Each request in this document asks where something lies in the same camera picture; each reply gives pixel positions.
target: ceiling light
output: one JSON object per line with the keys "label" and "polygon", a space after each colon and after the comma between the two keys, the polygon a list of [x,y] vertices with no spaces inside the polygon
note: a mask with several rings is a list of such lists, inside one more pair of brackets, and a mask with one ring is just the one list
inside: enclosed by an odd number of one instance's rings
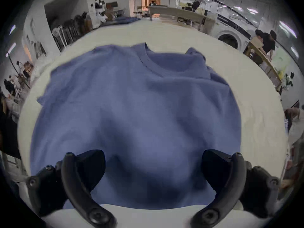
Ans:
{"label": "ceiling light", "polygon": [[11,34],[15,28],[16,28],[16,25],[13,25],[9,34]]}
{"label": "ceiling light", "polygon": [[293,48],[291,47],[292,52],[295,54],[296,58],[299,58],[299,53]]}
{"label": "ceiling light", "polygon": [[294,32],[290,27],[288,27],[288,25],[286,25],[286,24],[283,23],[282,21],[280,21],[280,24],[281,24],[285,29],[287,29],[295,38],[297,38],[295,32]]}
{"label": "ceiling light", "polygon": [[289,36],[290,36],[289,31],[288,31],[286,28],[284,28],[282,25],[279,25],[279,27],[285,32],[285,34],[286,34],[287,37],[289,38]]}
{"label": "ceiling light", "polygon": [[13,44],[12,44],[12,46],[10,47],[10,49],[9,49],[9,51],[8,51],[8,54],[10,54],[11,52],[12,52],[12,50],[13,50],[13,48],[16,46],[16,43],[14,42]]}
{"label": "ceiling light", "polygon": [[254,10],[254,9],[249,9],[247,8],[250,12],[253,12],[253,13],[259,13],[258,11]]}

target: blue t-shirt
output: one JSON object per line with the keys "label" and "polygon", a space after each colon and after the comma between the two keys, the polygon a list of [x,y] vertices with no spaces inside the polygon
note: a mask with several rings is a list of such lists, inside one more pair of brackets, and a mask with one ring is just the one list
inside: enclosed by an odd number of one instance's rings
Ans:
{"label": "blue t-shirt", "polygon": [[100,149],[99,204],[169,209],[208,204],[202,154],[240,151],[241,116],[229,85],[193,48],[102,46],[51,73],[31,145],[31,171],[67,152]]}

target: wooden workbench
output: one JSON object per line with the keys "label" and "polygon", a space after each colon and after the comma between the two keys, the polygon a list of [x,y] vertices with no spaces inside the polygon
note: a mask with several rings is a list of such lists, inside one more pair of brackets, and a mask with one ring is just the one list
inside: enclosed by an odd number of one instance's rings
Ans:
{"label": "wooden workbench", "polygon": [[274,84],[274,86],[276,87],[276,89],[279,89],[281,84],[282,84],[282,81],[279,77],[279,74],[278,72],[276,71],[275,67],[271,64],[271,62],[269,61],[269,59],[264,55],[264,53],[262,53],[262,51],[260,49],[258,49],[254,44],[252,44],[251,42],[248,43],[248,50],[246,51],[245,55],[246,56],[249,56],[249,53],[251,51],[251,49],[253,49],[255,51],[255,53],[257,55],[259,55],[264,62],[267,63],[268,67],[270,67],[270,70],[266,73],[267,76],[269,78],[271,78],[271,81],[272,83]]}

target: ceiling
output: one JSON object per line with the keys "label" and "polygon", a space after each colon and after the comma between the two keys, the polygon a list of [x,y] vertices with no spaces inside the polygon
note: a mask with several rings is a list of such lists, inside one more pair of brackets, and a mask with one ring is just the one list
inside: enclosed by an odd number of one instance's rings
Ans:
{"label": "ceiling", "polygon": [[[296,63],[299,65],[302,73],[304,74],[304,44],[302,42],[302,28],[298,25],[297,19],[293,16],[293,13],[289,10],[287,4],[283,0],[218,0],[225,5],[235,9],[256,27],[259,26],[261,19],[263,18],[269,27],[275,29],[277,33],[277,42],[279,42],[293,57]],[[248,9],[256,10],[257,13],[250,13]],[[292,35],[288,35],[280,27],[279,21],[286,23],[297,35],[295,38]],[[291,47],[296,48],[300,57],[297,58],[291,51]]]}

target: white tabletop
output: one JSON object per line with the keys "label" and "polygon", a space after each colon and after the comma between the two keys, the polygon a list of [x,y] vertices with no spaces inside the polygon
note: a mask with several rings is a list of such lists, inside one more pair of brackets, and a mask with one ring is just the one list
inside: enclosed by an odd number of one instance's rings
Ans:
{"label": "white tabletop", "polygon": [[241,152],[252,166],[260,165],[280,177],[287,149],[284,112],[272,82],[248,57],[211,36],[168,23],[137,21],[129,25],[99,28],[68,47],[41,74],[23,106],[18,124],[19,150],[25,169],[30,171],[30,146],[50,72],[72,58],[97,46],[131,46],[146,42],[155,52],[185,53],[194,47],[206,63],[230,85],[242,118]]}

